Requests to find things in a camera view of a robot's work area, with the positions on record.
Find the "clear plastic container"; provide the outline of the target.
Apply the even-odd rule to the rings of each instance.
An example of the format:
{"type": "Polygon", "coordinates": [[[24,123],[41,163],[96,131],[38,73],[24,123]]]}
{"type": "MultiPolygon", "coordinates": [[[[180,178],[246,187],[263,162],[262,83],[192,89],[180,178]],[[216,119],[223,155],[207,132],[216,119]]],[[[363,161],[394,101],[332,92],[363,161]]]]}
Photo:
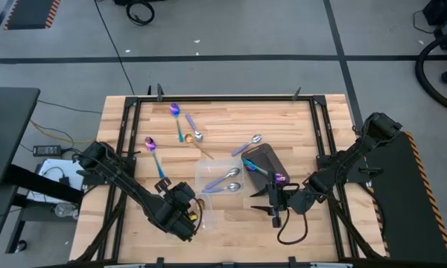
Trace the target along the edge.
{"type": "Polygon", "coordinates": [[[193,216],[194,225],[197,227],[197,233],[195,235],[201,231],[212,230],[216,226],[216,218],[208,196],[195,196],[190,204],[191,208],[189,211],[193,211],[195,213],[195,216],[193,216]]]}
{"type": "Polygon", "coordinates": [[[202,190],[205,186],[221,178],[227,174],[232,168],[239,168],[240,173],[237,176],[228,177],[213,188],[226,187],[231,182],[238,182],[241,188],[238,191],[221,191],[209,195],[223,195],[223,194],[239,194],[244,190],[244,168],[242,162],[237,158],[230,159],[203,159],[195,165],[195,189],[198,193],[205,194],[202,190]]]}

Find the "white board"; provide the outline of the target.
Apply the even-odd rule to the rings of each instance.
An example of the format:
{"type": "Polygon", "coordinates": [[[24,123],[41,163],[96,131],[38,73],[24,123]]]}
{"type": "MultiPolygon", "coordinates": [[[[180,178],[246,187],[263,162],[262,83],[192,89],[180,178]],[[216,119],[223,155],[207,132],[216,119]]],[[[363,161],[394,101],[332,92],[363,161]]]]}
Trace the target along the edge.
{"type": "MultiPolygon", "coordinates": [[[[79,170],[83,170],[83,168],[78,164],[78,162],[62,159],[46,159],[42,163],[41,168],[38,170],[38,174],[52,181],[60,182],[76,190],[82,191],[83,176],[77,173],[79,170]]],[[[27,194],[27,199],[54,204],[69,203],[69,201],[59,200],[36,191],[29,191],[27,194]]]]}

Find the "black desk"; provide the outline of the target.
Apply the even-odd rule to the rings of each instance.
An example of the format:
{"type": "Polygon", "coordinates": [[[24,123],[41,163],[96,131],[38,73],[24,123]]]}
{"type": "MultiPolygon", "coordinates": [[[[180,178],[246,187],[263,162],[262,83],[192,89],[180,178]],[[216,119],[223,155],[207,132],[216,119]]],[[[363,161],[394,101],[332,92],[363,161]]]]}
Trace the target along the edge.
{"type": "Polygon", "coordinates": [[[83,192],[12,163],[40,90],[0,87],[0,234],[19,188],[80,204],[83,192]]]}

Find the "dark grey plastic container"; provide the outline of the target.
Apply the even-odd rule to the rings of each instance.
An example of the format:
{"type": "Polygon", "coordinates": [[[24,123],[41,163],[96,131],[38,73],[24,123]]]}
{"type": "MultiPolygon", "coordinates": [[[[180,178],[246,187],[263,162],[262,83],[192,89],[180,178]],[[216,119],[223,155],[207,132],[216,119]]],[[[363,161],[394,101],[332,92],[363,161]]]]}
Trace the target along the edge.
{"type": "MultiPolygon", "coordinates": [[[[288,172],[283,167],[273,148],[267,143],[261,144],[253,149],[243,152],[241,154],[241,160],[243,159],[249,159],[253,161],[257,166],[267,171],[282,173],[288,179],[288,181],[291,180],[288,172]]],[[[262,175],[257,171],[248,171],[246,169],[246,172],[250,178],[250,181],[252,182],[253,187],[257,191],[260,191],[266,184],[270,182],[270,177],[262,175]]]]}

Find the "black aluminium table frame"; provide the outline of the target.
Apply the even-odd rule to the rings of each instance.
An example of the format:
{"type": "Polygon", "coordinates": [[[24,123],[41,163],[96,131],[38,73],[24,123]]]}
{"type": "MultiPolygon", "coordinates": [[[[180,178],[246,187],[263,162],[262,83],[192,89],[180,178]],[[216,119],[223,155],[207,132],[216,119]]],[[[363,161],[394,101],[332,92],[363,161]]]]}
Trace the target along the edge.
{"type": "MultiPolygon", "coordinates": [[[[136,178],[152,189],[159,173],[145,138],[156,143],[156,155],[163,172],[173,183],[187,182],[195,189],[195,165],[209,157],[193,144],[179,141],[177,124],[170,113],[172,102],[180,108],[183,137],[194,132],[186,120],[190,114],[203,134],[195,141],[213,159],[229,159],[231,152],[254,135],[261,134],[295,182],[303,181],[316,170],[316,157],[327,154],[330,144],[340,150],[355,141],[352,120],[343,95],[328,95],[326,108],[319,108],[310,97],[292,101],[287,95],[243,96],[168,96],[162,102],[147,98],[142,104],[138,124],[123,119],[125,99],[109,96],[105,100],[97,139],[116,146],[119,139],[136,137],[136,178]]],[[[337,251],[329,207],[315,204],[305,215],[289,214],[283,232],[275,229],[269,216],[253,205],[267,204],[254,194],[250,180],[239,194],[210,197],[216,226],[199,232],[184,242],[152,226],[141,208],[128,200],[124,213],[118,261],[152,264],[163,258],[166,264],[335,261],[337,251]]]]}

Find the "iridescent rainbow spoon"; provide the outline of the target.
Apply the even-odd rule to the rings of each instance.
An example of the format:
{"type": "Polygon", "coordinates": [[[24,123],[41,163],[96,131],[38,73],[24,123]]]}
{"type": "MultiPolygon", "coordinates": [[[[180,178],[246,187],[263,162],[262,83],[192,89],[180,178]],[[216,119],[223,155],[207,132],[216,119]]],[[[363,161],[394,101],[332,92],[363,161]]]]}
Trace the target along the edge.
{"type": "Polygon", "coordinates": [[[242,162],[248,171],[257,171],[257,172],[261,173],[262,175],[270,177],[275,182],[280,183],[280,184],[286,184],[288,182],[287,178],[282,173],[275,173],[273,171],[267,171],[267,170],[257,166],[253,161],[251,161],[249,159],[243,159],[242,162]]]}
{"type": "Polygon", "coordinates": [[[178,132],[178,137],[179,137],[179,141],[181,143],[184,142],[184,137],[183,137],[183,133],[180,127],[180,121],[179,121],[179,116],[180,116],[180,108],[178,106],[177,103],[172,102],[170,105],[170,113],[171,115],[174,117],[176,124],[177,124],[177,132],[178,132]]]}
{"type": "Polygon", "coordinates": [[[145,138],[145,146],[146,146],[147,150],[151,153],[151,155],[152,155],[152,157],[153,157],[153,159],[155,161],[155,164],[156,164],[156,167],[157,167],[157,170],[158,170],[158,173],[159,173],[159,177],[161,179],[164,179],[165,178],[165,174],[164,174],[164,172],[163,172],[163,170],[162,170],[162,168],[160,166],[158,157],[156,155],[156,143],[155,143],[155,141],[151,137],[146,137],[145,138]]]}

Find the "small hazard-striped black mat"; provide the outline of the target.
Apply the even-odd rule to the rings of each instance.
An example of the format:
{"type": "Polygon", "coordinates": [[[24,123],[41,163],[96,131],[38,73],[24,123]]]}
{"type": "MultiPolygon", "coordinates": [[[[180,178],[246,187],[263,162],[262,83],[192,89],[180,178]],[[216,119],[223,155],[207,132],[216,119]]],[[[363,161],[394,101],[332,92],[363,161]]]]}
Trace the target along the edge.
{"type": "Polygon", "coordinates": [[[4,29],[36,30],[51,28],[61,0],[15,0],[4,29]]]}

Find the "clear plastic bottle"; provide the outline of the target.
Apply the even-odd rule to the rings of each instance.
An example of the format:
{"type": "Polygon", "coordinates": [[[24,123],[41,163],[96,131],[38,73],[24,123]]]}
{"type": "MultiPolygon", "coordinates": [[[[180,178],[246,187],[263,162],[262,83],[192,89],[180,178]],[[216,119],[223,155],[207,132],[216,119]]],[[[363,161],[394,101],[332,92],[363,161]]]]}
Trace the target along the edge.
{"type": "Polygon", "coordinates": [[[77,207],[71,203],[59,203],[54,207],[54,213],[58,217],[72,217],[74,220],[79,218],[77,207]]]}

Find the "large hazard-striped black mat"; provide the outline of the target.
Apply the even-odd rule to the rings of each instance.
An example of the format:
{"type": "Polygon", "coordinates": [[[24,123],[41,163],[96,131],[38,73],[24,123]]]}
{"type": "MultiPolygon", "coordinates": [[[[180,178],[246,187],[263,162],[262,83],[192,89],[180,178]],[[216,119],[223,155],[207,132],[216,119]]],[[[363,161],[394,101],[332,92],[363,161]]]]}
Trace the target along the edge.
{"type": "Polygon", "coordinates": [[[366,156],[367,167],[383,168],[371,180],[382,213],[381,231],[392,261],[447,264],[447,231],[410,133],[366,156]]]}

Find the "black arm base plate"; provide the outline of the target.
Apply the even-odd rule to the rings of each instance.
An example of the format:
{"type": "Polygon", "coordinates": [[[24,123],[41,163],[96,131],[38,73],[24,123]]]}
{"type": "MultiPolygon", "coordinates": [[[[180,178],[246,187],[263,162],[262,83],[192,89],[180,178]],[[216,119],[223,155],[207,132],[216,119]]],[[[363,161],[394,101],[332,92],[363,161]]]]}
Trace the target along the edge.
{"type": "Polygon", "coordinates": [[[381,175],[384,169],[381,167],[367,167],[365,159],[359,159],[346,175],[346,181],[351,183],[366,183],[381,175]]]}
{"type": "Polygon", "coordinates": [[[82,167],[81,170],[77,171],[77,174],[83,177],[85,185],[113,184],[115,178],[123,174],[133,177],[136,169],[135,158],[104,157],[103,159],[95,159],[79,155],[76,161],[82,167]]]}

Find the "black power adapter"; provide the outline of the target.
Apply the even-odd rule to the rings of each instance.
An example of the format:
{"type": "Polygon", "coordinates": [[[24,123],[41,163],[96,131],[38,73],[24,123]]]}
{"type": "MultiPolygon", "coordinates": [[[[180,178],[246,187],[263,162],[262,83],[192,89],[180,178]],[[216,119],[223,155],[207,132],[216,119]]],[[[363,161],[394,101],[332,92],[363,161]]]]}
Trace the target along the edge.
{"type": "Polygon", "coordinates": [[[61,156],[62,149],[60,145],[37,145],[33,146],[32,153],[35,157],[61,156]]]}

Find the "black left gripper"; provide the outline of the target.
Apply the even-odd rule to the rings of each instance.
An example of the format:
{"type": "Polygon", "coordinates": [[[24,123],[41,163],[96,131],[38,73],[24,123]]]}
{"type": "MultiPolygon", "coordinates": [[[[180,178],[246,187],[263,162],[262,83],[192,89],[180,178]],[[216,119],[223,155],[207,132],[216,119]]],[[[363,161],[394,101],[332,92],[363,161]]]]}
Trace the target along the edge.
{"type": "Polygon", "coordinates": [[[193,216],[189,211],[190,202],[195,198],[195,192],[186,182],[179,182],[170,188],[171,180],[167,177],[159,180],[155,189],[163,196],[163,204],[155,214],[155,220],[161,230],[177,236],[182,241],[191,241],[197,233],[193,216]]]}

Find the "gold spoon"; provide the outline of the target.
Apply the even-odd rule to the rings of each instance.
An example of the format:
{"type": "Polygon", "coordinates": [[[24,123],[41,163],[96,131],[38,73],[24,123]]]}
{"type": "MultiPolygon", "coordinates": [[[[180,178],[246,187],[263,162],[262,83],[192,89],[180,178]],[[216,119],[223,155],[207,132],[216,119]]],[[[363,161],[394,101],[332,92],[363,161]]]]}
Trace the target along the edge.
{"type": "Polygon", "coordinates": [[[192,134],[186,134],[184,137],[185,141],[189,144],[193,144],[196,148],[198,148],[202,153],[204,153],[206,156],[208,156],[210,159],[213,159],[213,157],[207,153],[194,139],[194,136],[192,134]]]}

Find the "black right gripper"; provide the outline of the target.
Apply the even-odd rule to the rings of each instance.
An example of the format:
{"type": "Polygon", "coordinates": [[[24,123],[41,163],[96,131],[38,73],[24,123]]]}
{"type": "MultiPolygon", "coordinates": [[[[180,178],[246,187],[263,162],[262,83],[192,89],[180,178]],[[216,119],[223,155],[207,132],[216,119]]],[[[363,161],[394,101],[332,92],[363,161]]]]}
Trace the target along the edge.
{"type": "MultiPolygon", "coordinates": [[[[279,212],[285,210],[288,205],[289,194],[296,189],[290,190],[289,187],[296,187],[296,183],[287,182],[280,184],[270,179],[270,207],[253,205],[252,208],[264,211],[267,215],[272,216],[272,225],[274,228],[282,226],[279,212]]],[[[268,188],[265,187],[260,191],[250,195],[250,197],[261,197],[268,194],[268,188]]]]}

